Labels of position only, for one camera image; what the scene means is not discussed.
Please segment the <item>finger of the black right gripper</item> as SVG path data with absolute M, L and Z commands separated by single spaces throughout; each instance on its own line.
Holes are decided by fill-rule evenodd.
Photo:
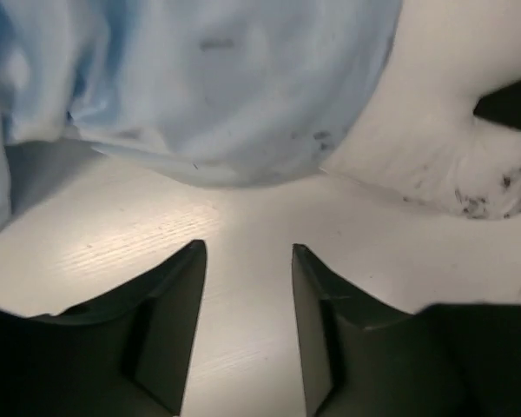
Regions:
M 521 80 L 482 96 L 473 114 L 488 122 L 521 130 Z

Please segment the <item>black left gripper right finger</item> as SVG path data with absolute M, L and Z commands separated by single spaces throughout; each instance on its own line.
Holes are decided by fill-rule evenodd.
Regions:
M 402 312 L 293 246 L 310 416 L 521 416 L 521 305 Z

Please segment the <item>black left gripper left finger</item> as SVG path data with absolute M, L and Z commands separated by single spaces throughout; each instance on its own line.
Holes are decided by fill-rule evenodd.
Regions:
M 207 266 L 191 241 L 62 314 L 0 310 L 0 416 L 177 416 Z

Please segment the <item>white pillow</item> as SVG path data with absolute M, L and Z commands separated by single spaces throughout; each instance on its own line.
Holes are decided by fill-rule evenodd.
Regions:
M 521 213 L 521 130 L 478 99 L 521 79 L 520 1 L 406 1 L 373 96 L 323 170 L 472 219 Z

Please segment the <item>light blue pillowcase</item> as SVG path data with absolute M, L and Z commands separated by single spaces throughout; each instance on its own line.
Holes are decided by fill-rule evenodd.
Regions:
M 311 175 L 368 104 L 399 1 L 0 1 L 0 229 L 9 147 L 81 142 L 178 181 Z

